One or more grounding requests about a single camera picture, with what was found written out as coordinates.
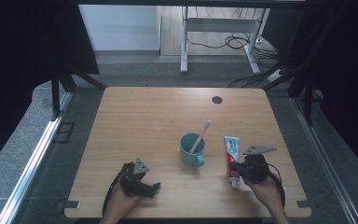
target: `black curtain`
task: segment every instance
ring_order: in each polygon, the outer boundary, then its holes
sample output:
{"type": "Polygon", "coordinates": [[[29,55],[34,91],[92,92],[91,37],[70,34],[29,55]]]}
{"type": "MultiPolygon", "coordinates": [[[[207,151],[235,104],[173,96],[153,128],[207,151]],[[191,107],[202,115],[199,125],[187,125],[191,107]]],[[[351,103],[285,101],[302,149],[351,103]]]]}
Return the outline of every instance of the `black curtain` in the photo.
{"type": "Polygon", "coordinates": [[[76,4],[0,1],[0,151],[30,105],[34,88],[57,70],[69,75],[68,67],[99,74],[76,4]]]}
{"type": "Polygon", "coordinates": [[[315,75],[322,111],[358,157],[358,1],[350,1],[325,41],[315,75]]]}

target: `toothpaste tube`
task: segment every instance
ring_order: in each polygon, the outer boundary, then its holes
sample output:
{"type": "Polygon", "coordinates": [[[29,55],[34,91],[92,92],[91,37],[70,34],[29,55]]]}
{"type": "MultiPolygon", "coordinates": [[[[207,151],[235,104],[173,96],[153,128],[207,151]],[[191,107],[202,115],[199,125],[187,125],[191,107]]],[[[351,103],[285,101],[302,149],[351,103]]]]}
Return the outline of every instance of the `toothpaste tube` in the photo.
{"type": "MultiPolygon", "coordinates": [[[[240,160],[239,150],[240,150],[240,138],[225,136],[226,142],[226,151],[227,151],[227,163],[231,161],[238,162],[240,160]]],[[[233,171],[228,166],[228,181],[231,182],[233,188],[238,186],[240,182],[240,174],[233,171]]]]}

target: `wooden table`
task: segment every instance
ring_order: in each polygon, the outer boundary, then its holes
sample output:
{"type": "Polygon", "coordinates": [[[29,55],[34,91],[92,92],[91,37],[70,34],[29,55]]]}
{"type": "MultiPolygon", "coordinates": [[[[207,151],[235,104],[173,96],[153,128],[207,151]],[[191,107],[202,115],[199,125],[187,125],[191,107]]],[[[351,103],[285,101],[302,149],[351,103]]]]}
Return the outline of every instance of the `wooden table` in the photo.
{"type": "Polygon", "coordinates": [[[282,175],[289,217],[308,217],[304,190],[262,90],[215,88],[117,88],[105,90],[66,208],[68,217],[101,217],[105,194],[125,162],[140,158],[150,169],[143,182],[161,182],[153,199],[143,198],[127,217],[270,217],[240,183],[227,181],[224,136],[238,136],[241,151],[252,145],[276,147],[265,154],[282,175]],[[222,98],[215,104],[215,96],[222,98]],[[185,133],[204,135],[205,165],[193,168],[180,157],[185,133]]]}

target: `mug handle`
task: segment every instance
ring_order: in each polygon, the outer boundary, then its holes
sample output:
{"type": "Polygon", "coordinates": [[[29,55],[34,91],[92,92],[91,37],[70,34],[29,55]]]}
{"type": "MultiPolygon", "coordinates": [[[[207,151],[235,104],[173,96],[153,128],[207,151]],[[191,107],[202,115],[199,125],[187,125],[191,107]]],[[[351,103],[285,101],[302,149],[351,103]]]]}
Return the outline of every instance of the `mug handle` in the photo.
{"type": "Polygon", "coordinates": [[[194,165],[197,167],[201,167],[204,163],[205,163],[205,161],[203,159],[203,156],[199,154],[197,156],[196,164],[194,164],[194,165]]]}

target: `white wall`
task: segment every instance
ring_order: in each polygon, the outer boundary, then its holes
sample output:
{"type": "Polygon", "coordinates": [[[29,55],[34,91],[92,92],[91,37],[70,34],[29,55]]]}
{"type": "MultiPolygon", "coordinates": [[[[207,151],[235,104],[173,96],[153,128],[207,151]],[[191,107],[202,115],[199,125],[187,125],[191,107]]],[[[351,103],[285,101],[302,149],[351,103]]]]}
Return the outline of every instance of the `white wall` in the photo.
{"type": "Polygon", "coordinates": [[[158,50],[159,7],[79,6],[94,50],[158,50]]]}

